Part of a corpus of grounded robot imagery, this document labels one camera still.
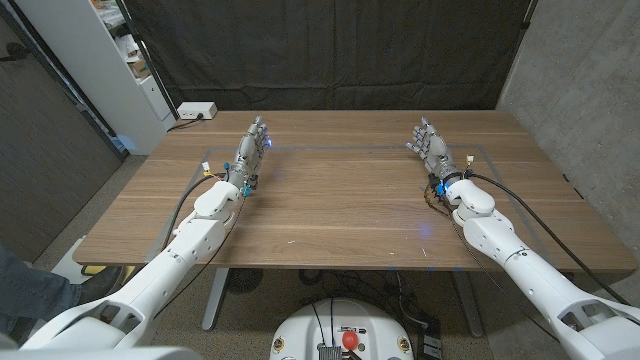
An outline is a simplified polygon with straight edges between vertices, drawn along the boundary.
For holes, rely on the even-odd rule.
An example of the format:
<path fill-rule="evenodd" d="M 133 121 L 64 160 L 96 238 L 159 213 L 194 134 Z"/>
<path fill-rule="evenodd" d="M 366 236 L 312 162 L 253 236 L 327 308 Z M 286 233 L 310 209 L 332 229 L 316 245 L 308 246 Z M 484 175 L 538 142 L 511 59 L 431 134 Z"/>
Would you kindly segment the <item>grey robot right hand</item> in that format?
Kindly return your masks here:
<path fill-rule="evenodd" d="M 423 161 L 427 173 L 435 177 L 443 187 L 448 187 L 462 177 L 454 163 L 452 153 L 435 126 L 425 117 L 413 128 L 412 140 L 406 147 Z"/>

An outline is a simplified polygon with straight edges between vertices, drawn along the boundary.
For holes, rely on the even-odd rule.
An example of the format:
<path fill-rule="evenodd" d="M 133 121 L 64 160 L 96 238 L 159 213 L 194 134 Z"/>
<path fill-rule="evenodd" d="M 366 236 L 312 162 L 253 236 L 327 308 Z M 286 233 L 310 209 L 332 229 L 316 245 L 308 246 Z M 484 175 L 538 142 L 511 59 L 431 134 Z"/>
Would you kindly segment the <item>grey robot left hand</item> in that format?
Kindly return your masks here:
<path fill-rule="evenodd" d="M 262 158 L 271 145 L 267 126 L 258 115 L 241 138 L 234 161 L 227 170 L 227 181 L 236 186 L 244 197 L 257 186 Z"/>

